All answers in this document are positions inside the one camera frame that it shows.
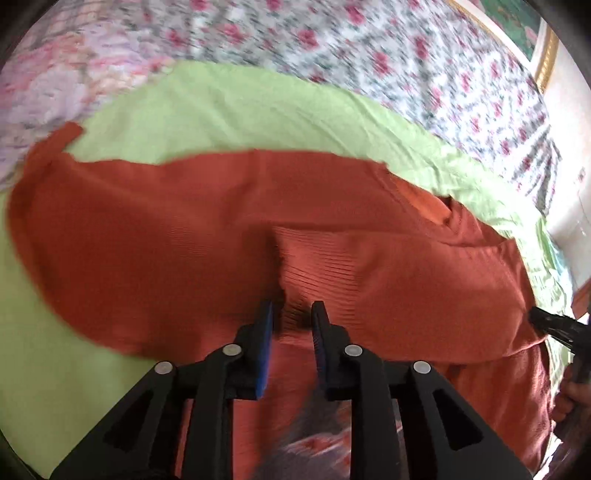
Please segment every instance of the orange sweater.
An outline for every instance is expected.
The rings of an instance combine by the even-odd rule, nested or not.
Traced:
[[[81,131],[31,150],[8,208],[27,271],[74,329],[185,363],[231,341],[262,299],[285,301],[265,396],[235,408],[237,478],[313,388],[317,299],[380,356],[435,362],[537,468],[550,387],[514,240],[377,163],[270,151],[77,163],[62,150]]]

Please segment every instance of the wrinkled fabric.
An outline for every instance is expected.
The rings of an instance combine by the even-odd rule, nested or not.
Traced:
[[[63,122],[89,116],[172,58],[195,59],[256,65],[366,95],[481,161],[542,213],[550,208],[560,154],[542,96],[508,50],[443,0],[104,2],[109,8],[61,0],[4,68],[0,84],[19,93],[3,96],[6,111],[17,114],[0,118],[0,178]],[[110,51],[95,47],[89,31],[97,29]],[[73,69],[64,60],[50,73],[27,60],[52,44],[66,51],[60,45],[72,38],[92,61],[80,54]],[[20,65],[39,77],[34,90]],[[39,100],[55,95],[63,107],[47,114],[53,110]]]
[[[537,468],[550,382],[514,240],[453,199],[415,187],[409,202],[404,181],[371,161],[254,150],[163,166],[78,163],[62,149],[80,133],[66,124],[37,144],[8,205],[26,270],[72,328],[122,353],[185,363],[230,342],[262,299],[285,295],[268,391],[236,406],[239,478],[314,387],[302,312],[318,297],[354,342],[386,359],[435,362],[454,385],[475,377],[459,392]],[[431,213],[449,212],[432,222],[421,198]],[[524,407],[500,415],[516,404]]]

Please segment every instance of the human hand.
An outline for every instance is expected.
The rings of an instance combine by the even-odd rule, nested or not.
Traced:
[[[560,391],[554,400],[554,409],[552,410],[551,417],[557,423],[563,421],[577,403],[586,407],[583,421],[588,420],[591,416],[591,385],[571,382],[572,377],[573,369],[572,365],[569,365],[564,371],[564,376],[560,383]]]

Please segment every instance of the floral bedspread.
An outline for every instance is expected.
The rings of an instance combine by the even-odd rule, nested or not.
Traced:
[[[0,179],[37,138],[176,58],[369,96],[548,212],[560,154],[542,97],[504,47],[444,0],[60,0],[0,74]]]

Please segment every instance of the green bed sheet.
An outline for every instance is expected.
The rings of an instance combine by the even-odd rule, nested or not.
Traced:
[[[556,249],[535,207],[479,163],[379,104],[330,86],[251,67],[183,61],[84,123],[81,161],[159,164],[180,155],[264,148],[316,150],[385,162],[464,203],[515,237],[537,303],[564,312]],[[7,193],[1,194],[1,208]],[[77,336],[44,305],[0,229],[0,429],[42,476],[151,367]],[[556,386],[566,352],[549,343]]]

